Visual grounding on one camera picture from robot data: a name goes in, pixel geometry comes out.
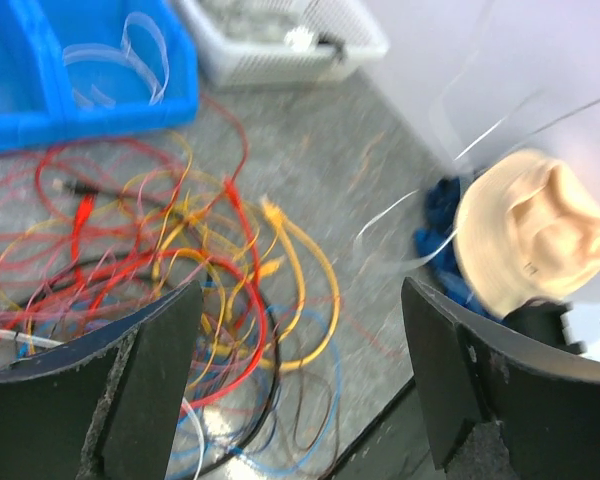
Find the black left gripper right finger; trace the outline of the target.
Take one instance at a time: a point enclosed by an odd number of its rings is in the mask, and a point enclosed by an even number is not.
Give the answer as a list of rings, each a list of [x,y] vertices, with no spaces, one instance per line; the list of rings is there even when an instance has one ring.
[[[520,479],[600,479],[600,363],[525,337],[404,280],[409,356],[433,463],[494,423]]]

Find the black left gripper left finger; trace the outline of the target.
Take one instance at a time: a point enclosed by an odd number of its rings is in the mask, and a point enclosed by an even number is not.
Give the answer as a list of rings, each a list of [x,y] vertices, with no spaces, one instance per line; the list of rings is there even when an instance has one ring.
[[[0,370],[0,479],[163,479],[199,334],[192,281]]]

